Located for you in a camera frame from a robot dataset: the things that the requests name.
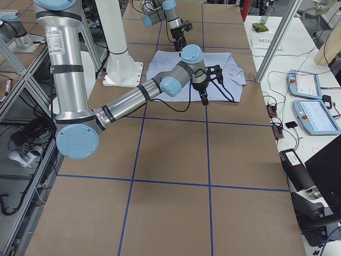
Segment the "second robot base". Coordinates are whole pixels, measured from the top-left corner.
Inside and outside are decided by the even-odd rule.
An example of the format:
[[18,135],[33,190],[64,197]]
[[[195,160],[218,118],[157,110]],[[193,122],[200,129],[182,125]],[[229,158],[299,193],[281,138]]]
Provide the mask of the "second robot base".
[[1,39],[8,43],[13,53],[34,53],[36,49],[45,44],[45,37],[27,32],[21,20],[14,14],[1,17]]

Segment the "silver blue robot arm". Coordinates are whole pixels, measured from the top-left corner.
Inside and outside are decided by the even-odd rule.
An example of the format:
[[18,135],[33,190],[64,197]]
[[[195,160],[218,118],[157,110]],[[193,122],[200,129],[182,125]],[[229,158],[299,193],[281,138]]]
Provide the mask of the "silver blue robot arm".
[[140,7],[143,12],[142,21],[146,27],[166,21],[166,25],[170,28],[175,51],[181,52],[186,46],[184,33],[192,29],[192,23],[180,18],[176,1],[140,1]]
[[61,154],[72,159],[92,155],[99,145],[99,134],[107,126],[161,93],[174,97],[188,83],[207,85],[204,55],[190,44],[170,71],[138,85],[99,109],[89,109],[78,30],[82,25],[80,1],[35,1],[38,23],[44,27],[51,59],[51,74],[59,104],[55,120],[56,144]]

